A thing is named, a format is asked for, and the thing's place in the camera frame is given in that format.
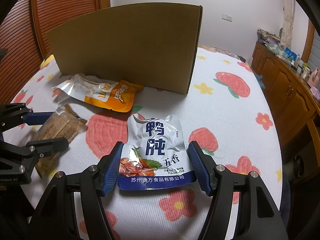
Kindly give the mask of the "brown cracker snack pack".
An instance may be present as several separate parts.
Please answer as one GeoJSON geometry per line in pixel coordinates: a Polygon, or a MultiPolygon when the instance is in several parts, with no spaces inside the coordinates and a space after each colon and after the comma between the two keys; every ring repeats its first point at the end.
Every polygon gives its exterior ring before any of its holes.
{"type": "MultiPolygon", "coordinates": [[[[47,121],[34,134],[32,140],[49,140],[65,138],[69,143],[80,133],[86,130],[87,120],[80,117],[69,104],[60,106],[47,119],[47,121]]],[[[48,175],[60,158],[63,151],[54,153],[52,156],[39,159],[35,165],[38,175],[43,178],[48,175]]]]}

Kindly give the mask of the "white blue duck gizzard pouch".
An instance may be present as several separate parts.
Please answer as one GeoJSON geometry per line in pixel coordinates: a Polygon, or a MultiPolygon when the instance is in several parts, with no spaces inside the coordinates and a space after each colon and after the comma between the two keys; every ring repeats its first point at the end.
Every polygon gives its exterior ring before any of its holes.
{"type": "Polygon", "coordinates": [[[196,181],[176,115],[141,120],[133,114],[127,120],[127,133],[119,164],[121,190],[162,190],[196,181]]]}

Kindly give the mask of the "yellow plush toy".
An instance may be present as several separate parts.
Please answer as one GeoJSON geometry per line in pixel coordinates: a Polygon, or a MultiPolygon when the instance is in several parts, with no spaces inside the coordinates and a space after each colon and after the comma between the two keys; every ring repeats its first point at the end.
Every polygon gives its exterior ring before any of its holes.
{"type": "Polygon", "coordinates": [[[44,59],[40,64],[40,70],[42,70],[43,68],[46,68],[53,59],[54,59],[53,54],[50,55],[47,59],[44,59]]]}

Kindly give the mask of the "white floral strawberry blanket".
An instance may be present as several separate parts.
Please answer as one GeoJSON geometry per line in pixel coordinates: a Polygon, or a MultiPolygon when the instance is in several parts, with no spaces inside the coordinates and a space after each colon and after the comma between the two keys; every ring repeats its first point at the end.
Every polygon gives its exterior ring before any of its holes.
{"type": "MultiPolygon", "coordinates": [[[[50,61],[14,98],[36,112],[51,112],[67,103],[87,120],[87,130],[76,136],[53,169],[44,177],[34,172],[31,183],[22,186],[33,206],[55,172],[81,172],[116,142],[127,141],[129,114],[68,98],[57,88],[65,79],[50,61]]],[[[241,61],[200,48],[187,95],[145,87],[136,94],[132,113],[140,119],[177,115],[185,144],[197,141],[204,153],[232,172],[258,172],[280,204],[282,159],[274,119],[254,74],[241,61]]],[[[115,187],[103,198],[116,239],[197,239],[210,202],[198,183],[150,192],[115,187]]]]}

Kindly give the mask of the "brown louvered wardrobe door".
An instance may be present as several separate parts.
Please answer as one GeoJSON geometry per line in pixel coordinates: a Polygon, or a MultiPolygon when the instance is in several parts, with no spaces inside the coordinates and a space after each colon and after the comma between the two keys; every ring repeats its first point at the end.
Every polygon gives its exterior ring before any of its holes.
{"type": "Polygon", "coordinates": [[[25,98],[23,86],[51,52],[48,31],[110,5],[110,0],[13,0],[1,16],[1,103],[25,98]]]}

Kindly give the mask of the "white orange snack pouch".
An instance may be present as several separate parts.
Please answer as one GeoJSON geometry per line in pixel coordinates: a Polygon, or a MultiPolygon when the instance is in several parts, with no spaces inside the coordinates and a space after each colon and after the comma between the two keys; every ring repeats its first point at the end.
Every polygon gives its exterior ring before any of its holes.
{"type": "Polygon", "coordinates": [[[127,113],[133,107],[135,94],[144,86],[125,80],[112,81],[76,74],[54,88],[90,105],[127,113]]]}

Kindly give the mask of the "wooden sideboard cabinet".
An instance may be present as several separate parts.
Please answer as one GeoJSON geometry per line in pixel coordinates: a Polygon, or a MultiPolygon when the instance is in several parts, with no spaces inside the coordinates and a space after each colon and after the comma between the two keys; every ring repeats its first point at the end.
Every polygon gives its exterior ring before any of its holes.
{"type": "Polygon", "coordinates": [[[319,116],[319,103],[297,73],[259,42],[255,44],[251,66],[262,76],[279,143],[284,147],[309,120],[319,116]]]}

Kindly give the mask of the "brown cardboard box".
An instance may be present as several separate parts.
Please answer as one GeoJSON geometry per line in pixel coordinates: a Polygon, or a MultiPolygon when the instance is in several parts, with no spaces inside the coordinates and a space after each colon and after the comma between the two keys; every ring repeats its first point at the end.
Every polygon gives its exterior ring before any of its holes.
{"type": "Polygon", "coordinates": [[[203,8],[135,3],[101,9],[48,31],[62,74],[187,94],[195,66],[203,8]]]}

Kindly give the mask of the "pink bottle on sideboard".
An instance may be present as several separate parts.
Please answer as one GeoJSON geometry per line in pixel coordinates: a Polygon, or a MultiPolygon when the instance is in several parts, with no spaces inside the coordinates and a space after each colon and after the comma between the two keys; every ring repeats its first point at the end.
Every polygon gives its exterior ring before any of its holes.
{"type": "Polygon", "coordinates": [[[319,84],[319,68],[316,68],[308,79],[308,85],[310,87],[317,87],[319,84]]]}

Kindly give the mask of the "beige curtain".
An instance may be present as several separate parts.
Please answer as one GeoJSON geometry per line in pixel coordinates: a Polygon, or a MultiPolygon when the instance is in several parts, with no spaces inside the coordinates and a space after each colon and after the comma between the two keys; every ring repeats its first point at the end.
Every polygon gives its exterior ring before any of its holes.
{"type": "Polygon", "coordinates": [[[283,49],[291,48],[293,23],[295,19],[295,0],[283,0],[284,23],[280,38],[283,49]]]}

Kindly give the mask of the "white wall switch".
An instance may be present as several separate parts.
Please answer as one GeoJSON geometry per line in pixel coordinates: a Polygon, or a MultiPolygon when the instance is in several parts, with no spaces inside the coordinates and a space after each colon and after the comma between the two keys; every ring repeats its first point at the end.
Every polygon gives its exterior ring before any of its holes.
{"type": "Polygon", "coordinates": [[[225,21],[228,21],[228,22],[232,22],[233,21],[233,17],[232,16],[229,16],[227,14],[222,14],[221,18],[225,21]]]}

